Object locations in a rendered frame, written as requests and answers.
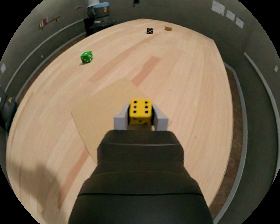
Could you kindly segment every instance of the wooden table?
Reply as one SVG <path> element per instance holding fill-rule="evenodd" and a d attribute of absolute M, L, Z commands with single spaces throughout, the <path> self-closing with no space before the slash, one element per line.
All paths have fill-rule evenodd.
<path fill-rule="evenodd" d="M 153 34 L 146 34 L 153 28 Z M 94 59 L 82 65 L 80 55 Z M 139 19 L 112 26 L 72 46 L 32 84 L 15 115 L 7 173 L 22 205 L 40 223 L 65 224 L 96 167 L 71 111 L 122 77 L 131 80 L 172 123 L 185 167 L 208 205 L 231 150 L 232 99 L 213 40 L 175 24 Z"/>

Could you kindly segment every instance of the white paper on wall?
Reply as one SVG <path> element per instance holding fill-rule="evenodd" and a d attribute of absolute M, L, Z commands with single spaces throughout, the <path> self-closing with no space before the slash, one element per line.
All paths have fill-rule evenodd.
<path fill-rule="evenodd" d="M 1 68 L 0 68 L 2 74 L 4 73 L 4 71 L 6 70 L 6 68 L 7 68 L 7 67 L 6 67 L 5 64 L 3 63 L 2 66 L 1 66 Z"/>
<path fill-rule="evenodd" d="M 234 21 L 234 19 L 235 19 L 235 14 L 234 14 L 233 12 L 227 10 L 226 17 L 227 17 L 228 19 L 231 19 L 232 21 Z"/>
<path fill-rule="evenodd" d="M 217 1 L 212 2 L 212 11 L 219 13 L 220 15 L 224 16 L 225 14 L 225 6 Z"/>
<path fill-rule="evenodd" d="M 244 22 L 241 18 L 237 17 L 236 18 L 236 25 L 239 26 L 240 28 L 243 28 Z"/>

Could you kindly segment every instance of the green die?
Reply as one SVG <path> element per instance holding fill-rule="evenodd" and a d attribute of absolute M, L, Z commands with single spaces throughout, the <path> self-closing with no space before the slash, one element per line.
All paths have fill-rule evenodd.
<path fill-rule="evenodd" d="M 81 60 L 83 64 L 91 62 L 92 59 L 93 56 L 91 51 L 86 51 L 81 55 Z"/>

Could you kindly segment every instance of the floor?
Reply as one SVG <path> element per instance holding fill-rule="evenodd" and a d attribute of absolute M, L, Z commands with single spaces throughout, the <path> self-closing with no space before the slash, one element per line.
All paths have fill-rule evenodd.
<path fill-rule="evenodd" d="M 25 93 L 29 89 L 29 87 L 32 85 L 34 80 L 41 74 L 41 72 L 61 53 L 63 53 L 65 50 L 76 44 L 77 42 L 84 39 L 84 36 L 81 36 L 74 40 L 73 42 L 69 43 L 62 49 L 60 49 L 58 52 L 56 52 L 52 58 L 50 58 L 30 79 L 30 81 L 27 83 L 25 88 L 23 89 L 23 92 L 19 95 L 17 99 L 17 103 L 20 104 L 21 100 L 23 99 Z M 232 149 L 230 153 L 230 158 L 228 162 L 228 167 L 223 179 L 223 182 L 221 184 L 221 187 L 213 201 L 213 203 L 210 206 L 210 212 L 213 218 L 216 217 L 216 215 L 220 212 L 222 209 L 224 203 L 227 200 L 227 197 L 232 189 L 234 180 L 236 178 L 236 174 L 239 167 L 240 157 L 241 157 L 241 150 L 242 150 L 242 140 L 243 140 L 243 120 L 242 120 L 242 109 L 240 104 L 240 98 L 239 98 L 239 92 L 237 89 L 236 81 L 234 79 L 233 73 L 227 70 L 227 75 L 230 83 L 230 89 L 232 93 L 232 102 L 233 102 L 233 140 L 232 140 Z"/>

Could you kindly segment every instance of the yellow cube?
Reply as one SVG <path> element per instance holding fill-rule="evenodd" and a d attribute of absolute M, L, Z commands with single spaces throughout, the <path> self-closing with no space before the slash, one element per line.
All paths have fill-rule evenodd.
<path fill-rule="evenodd" d="M 151 100 L 138 98 L 131 99 L 129 117 L 131 125 L 151 125 Z"/>

